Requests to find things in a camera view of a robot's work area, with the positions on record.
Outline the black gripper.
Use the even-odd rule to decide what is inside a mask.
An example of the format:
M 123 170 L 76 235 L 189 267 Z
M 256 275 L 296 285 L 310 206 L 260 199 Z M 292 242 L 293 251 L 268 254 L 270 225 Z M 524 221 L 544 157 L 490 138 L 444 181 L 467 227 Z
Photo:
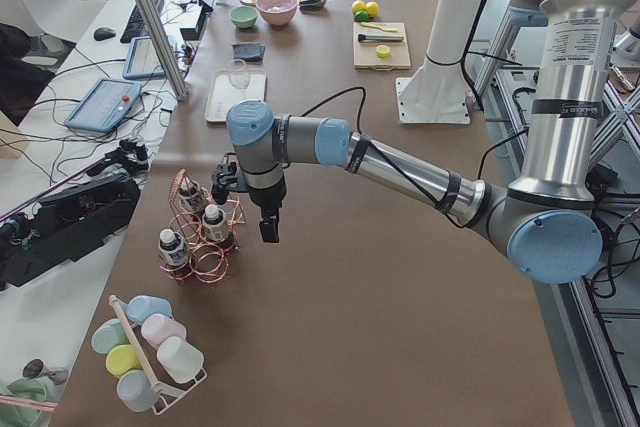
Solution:
M 261 210 L 259 228 L 265 243 L 279 242 L 279 209 L 285 198 L 285 185 L 274 184 L 267 188 L 249 188 L 252 202 Z

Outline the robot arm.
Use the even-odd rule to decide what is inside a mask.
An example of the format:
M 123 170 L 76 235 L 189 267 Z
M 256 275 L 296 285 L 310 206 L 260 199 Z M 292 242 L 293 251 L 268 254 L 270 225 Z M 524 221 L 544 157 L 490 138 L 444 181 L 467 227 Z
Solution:
M 602 239 L 585 183 L 602 115 L 619 16 L 637 0 L 511 0 L 547 19 L 539 80 L 519 177 L 507 188 L 470 181 L 351 131 L 341 119 L 277 116 L 245 100 L 226 116 L 230 140 L 260 231 L 278 238 L 290 163 L 335 165 L 452 215 L 530 278 L 574 281 L 592 270 Z

